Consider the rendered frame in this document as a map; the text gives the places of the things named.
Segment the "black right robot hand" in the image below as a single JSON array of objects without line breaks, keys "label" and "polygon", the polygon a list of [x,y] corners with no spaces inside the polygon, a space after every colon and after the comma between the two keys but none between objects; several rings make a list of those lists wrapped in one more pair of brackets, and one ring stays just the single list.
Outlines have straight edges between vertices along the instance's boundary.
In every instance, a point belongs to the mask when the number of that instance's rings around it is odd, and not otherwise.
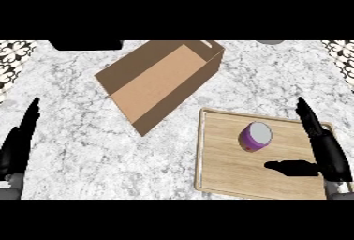
[{"label": "black right robot hand", "polygon": [[263,167],[286,176],[318,176],[328,182],[350,182],[352,175],[342,147],[333,133],[321,127],[315,113],[302,97],[296,114],[308,136],[315,162],[303,159],[266,161]]}]

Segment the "pale wooden tray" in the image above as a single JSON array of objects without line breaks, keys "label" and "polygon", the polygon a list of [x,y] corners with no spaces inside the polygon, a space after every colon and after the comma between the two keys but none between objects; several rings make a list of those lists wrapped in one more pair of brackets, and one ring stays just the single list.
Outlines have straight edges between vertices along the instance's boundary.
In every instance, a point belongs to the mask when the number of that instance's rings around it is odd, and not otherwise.
[{"label": "pale wooden tray", "polygon": [[[269,144],[250,152],[238,134],[253,122],[272,131]],[[249,199],[322,200],[322,178],[287,176],[263,167],[268,161],[305,160],[314,155],[300,121],[203,108],[199,112],[194,188]]]}]

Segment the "brown cardboard box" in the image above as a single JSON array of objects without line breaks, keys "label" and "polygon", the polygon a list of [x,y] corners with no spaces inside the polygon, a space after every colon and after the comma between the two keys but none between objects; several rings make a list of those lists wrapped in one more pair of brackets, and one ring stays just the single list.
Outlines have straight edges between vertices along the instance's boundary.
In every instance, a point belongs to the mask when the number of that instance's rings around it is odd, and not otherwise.
[{"label": "brown cardboard box", "polygon": [[95,74],[141,136],[215,74],[222,54],[213,40],[148,40]]}]

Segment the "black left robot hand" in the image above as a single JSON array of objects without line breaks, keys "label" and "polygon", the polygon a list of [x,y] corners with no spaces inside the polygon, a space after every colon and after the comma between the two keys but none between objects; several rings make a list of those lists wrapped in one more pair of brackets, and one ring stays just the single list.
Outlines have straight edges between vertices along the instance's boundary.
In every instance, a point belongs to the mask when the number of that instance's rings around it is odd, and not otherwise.
[{"label": "black left robot hand", "polygon": [[36,97],[24,111],[19,126],[10,129],[8,135],[0,147],[0,181],[14,173],[24,173],[30,153],[30,140],[35,122],[39,117]]}]

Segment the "black appliance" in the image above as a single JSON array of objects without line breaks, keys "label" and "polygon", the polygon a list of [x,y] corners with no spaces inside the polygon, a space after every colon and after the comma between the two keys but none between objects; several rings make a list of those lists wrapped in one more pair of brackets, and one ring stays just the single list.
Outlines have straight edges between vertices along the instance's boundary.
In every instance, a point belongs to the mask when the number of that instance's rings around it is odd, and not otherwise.
[{"label": "black appliance", "polygon": [[119,40],[51,40],[58,51],[110,51],[122,48]]}]

